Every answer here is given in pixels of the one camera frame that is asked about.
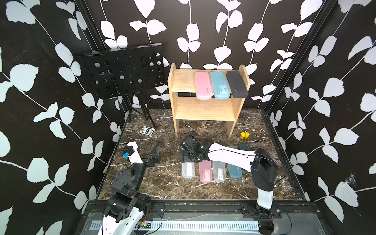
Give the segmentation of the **frosted white pencil case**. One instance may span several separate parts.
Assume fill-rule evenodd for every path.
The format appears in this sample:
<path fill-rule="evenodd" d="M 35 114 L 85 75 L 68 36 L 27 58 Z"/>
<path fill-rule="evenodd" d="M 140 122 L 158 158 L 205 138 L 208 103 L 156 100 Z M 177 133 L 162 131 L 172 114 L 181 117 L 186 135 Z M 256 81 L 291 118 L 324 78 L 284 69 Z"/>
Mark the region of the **frosted white pencil case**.
<path fill-rule="evenodd" d="M 195 176 L 194 163 L 182 163 L 182 176 L 187 179 L 191 179 Z"/>

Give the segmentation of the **pink pencil case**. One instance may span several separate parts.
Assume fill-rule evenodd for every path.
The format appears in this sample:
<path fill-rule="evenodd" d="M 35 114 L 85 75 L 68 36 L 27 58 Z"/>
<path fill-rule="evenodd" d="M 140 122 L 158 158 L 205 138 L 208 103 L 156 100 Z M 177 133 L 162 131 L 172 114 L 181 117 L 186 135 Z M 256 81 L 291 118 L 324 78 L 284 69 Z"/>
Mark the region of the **pink pencil case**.
<path fill-rule="evenodd" d="M 209 73 L 206 71 L 197 71 L 195 73 L 195 87 L 196 98 L 198 100 L 210 100 L 212 93 L 212 86 Z"/>
<path fill-rule="evenodd" d="M 212 181 L 211 161 L 203 160 L 199 163 L 199 178 L 201 183 L 210 183 Z"/>

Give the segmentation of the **clear white pencil case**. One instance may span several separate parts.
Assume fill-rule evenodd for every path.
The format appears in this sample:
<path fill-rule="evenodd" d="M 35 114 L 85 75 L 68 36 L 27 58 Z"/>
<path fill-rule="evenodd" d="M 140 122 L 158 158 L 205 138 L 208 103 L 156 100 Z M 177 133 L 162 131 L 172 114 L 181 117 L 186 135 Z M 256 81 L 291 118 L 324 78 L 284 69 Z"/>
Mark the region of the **clear white pencil case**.
<path fill-rule="evenodd" d="M 213 161 L 214 180 L 218 183 L 226 181 L 226 164 L 220 161 Z"/>

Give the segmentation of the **teal pencil case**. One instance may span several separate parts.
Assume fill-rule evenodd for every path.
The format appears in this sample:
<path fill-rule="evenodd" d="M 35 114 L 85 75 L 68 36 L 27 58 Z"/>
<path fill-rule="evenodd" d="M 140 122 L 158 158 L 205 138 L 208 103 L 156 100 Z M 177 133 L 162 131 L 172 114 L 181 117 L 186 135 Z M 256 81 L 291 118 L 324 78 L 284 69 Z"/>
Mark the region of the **teal pencil case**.
<path fill-rule="evenodd" d="M 242 169 L 236 165 L 228 163 L 230 177 L 233 179 L 240 179 L 242 177 Z"/>

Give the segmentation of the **dark green pencil case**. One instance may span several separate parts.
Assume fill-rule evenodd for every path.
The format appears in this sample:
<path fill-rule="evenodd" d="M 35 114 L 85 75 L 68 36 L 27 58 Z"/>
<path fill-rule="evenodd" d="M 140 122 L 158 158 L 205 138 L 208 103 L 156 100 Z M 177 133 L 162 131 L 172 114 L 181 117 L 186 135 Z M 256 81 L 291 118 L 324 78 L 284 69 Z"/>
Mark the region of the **dark green pencil case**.
<path fill-rule="evenodd" d="M 246 151 L 251 151 L 251 148 L 248 144 L 238 144 L 239 150 L 246 150 Z M 245 173 L 251 174 L 251 171 L 244 170 Z"/>

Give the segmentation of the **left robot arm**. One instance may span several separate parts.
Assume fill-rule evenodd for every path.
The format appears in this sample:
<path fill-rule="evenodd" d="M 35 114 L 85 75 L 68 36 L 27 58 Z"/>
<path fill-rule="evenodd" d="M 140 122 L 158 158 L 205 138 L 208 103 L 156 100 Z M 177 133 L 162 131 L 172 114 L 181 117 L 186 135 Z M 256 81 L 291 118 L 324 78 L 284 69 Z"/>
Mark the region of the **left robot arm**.
<path fill-rule="evenodd" d="M 117 172 L 111 181 L 113 193 L 102 214 L 99 235 L 130 235 L 134 231 L 156 230 L 145 221 L 151 214 L 151 198 L 139 192 L 146 169 L 161 162 L 160 146 L 155 144 L 148 158 L 141 158 L 136 142 L 122 149 L 122 158 L 130 166 Z"/>

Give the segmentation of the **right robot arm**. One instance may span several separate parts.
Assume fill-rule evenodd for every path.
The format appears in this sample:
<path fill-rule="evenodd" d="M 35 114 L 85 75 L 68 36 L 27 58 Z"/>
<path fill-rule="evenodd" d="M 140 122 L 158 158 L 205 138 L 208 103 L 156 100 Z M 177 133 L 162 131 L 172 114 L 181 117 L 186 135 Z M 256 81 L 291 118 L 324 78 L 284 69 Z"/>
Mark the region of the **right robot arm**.
<path fill-rule="evenodd" d="M 259 148 L 256 151 L 240 150 L 225 147 L 210 140 L 199 143 L 191 136 L 182 140 L 181 148 L 188 153 L 188 161 L 190 162 L 217 161 L 250 172 L 253 183 L 258 189 L 258 206 L 266 210 L 272 208 L 278 167 L 264 149 Z"/>

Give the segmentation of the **wooden two-tier shelf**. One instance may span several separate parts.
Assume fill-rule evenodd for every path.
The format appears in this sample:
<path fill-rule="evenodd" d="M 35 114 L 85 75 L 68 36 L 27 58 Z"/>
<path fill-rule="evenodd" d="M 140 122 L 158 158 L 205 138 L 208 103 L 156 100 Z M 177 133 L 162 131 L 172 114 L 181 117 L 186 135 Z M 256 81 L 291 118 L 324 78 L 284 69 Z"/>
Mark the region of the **wooden two-tier shelf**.
<path fill-rule="evenodd" d="M 227 136 L 233 134 L 245 98 L 199 100 L 195 97 L 180 97 L 179 93 L 194 93 L 195 73 L 199 70 L 178 69 L 175 63 L 170 65 L 168 90 L 175 136 L 178 137 L 179 121 L 210 120 L 226 122 Z"/>

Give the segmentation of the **light blue upper pencil case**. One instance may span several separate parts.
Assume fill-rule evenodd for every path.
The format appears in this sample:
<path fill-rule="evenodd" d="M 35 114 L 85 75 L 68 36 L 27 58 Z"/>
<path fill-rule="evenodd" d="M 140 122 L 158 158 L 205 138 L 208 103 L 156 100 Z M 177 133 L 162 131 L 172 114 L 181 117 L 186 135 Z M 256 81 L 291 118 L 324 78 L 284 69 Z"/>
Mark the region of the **light blue upper pencil case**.
<path fill-rule="evenodd" d="M 210 76 L 214 97 L 216 99 L 228 99 L 230 97 L 230 89 L 225 74 L 221 71 L 213 71 Z"/>

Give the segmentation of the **dark grey pencil case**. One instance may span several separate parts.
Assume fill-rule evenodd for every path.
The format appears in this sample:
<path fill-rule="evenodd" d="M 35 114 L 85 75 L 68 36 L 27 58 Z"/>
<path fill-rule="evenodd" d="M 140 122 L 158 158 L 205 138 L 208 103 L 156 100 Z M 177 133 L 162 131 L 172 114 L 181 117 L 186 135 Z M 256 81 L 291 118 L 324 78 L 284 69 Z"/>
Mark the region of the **dark grey pencil case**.
<path fill-rule="evenodd" d="M 248 97 L 248 90 L 238 71 L 228 71 L 226 73 L 232 97 L 235 99 L 245 99 Z"/>

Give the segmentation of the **black white tag card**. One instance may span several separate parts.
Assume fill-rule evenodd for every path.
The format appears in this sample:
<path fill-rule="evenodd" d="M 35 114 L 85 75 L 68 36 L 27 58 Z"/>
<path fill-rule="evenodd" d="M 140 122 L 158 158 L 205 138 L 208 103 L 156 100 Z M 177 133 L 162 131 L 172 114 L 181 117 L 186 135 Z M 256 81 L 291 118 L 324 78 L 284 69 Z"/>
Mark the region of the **black white tag card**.
<path fill-rule="evenodd" d="M 155 131 L 156 130 L 152 127 L 143 126 L 140 131 L 140 134 L 151 137 Z"/>

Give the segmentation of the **small yellow block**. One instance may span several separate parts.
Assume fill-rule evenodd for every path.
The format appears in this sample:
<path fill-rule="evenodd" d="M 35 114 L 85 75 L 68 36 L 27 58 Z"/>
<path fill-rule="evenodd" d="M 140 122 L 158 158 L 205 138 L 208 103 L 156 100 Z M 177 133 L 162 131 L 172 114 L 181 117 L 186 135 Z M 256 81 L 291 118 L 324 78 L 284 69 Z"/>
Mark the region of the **small yellow block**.
<path fill-rule="evenodd" d="M 248 133 L 247 131 L 241 132 L 240 137 L 244 140 L 247 140 L 250 137 L 250 133 Z"/>

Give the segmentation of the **black perforated music stand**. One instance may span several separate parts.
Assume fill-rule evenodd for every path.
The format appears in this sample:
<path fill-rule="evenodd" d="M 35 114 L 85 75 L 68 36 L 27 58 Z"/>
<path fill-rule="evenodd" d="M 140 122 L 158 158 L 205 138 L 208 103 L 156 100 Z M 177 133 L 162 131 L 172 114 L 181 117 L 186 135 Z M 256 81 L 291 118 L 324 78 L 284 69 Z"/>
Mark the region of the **black perforated music stand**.
<path fill-rule="evenodd" d="M 152 120 L 149 112 L 152 103 L 144 91 L 165 83 L 162 43 L 86 53 L 73 58 L 81 65 L 82 75 L 99 98 L 137 97 L 142 116 Z"/>

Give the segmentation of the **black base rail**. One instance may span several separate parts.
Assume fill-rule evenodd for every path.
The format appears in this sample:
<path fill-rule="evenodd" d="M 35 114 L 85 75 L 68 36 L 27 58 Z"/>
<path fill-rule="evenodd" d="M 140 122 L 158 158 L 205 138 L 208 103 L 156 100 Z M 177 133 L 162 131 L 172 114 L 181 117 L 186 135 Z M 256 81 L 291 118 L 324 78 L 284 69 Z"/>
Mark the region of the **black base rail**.
<path fill-rule="evenodd" d="M 169 214 L 240 214 L 242 218 L 254 220 L 270 220 L 282 218 L 282 214 L 292 216 L 298 213 L 319 214 L 318 206 L 313 202 L 294 200 L 275 200 L 269 212 L 256 207 L 255 200 L 152 200 L 149 218 L 162 217 Z"/>

